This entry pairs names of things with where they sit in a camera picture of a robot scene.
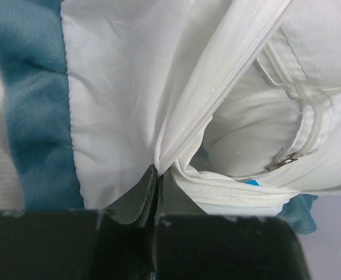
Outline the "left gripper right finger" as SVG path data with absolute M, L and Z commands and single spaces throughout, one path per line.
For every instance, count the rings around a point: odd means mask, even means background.
M 311 279 L 301 245 L 282 219 L 208 215 L 171 171 L 158 188 L 156 279 Z

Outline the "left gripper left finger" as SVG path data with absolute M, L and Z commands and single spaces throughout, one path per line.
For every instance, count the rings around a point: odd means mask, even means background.
M 103 210 L 0 211 L 0 279 L 145 279 L 157 172 Z

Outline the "white pillow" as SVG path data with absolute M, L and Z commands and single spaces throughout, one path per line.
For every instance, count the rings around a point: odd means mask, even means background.
M 341 1 L 299 1 L 213 115 L 214 170 L 263 184 L 341 181 Z

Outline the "blue white plush pillowcase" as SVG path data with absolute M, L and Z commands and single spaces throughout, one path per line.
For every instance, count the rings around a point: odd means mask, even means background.
M 0 1 L 5 134 L 27 209 L 101 209 L 148 166 L 208 214 L 284 218 L 341 181 L 214 170 L 214 113 L 299 1 Z

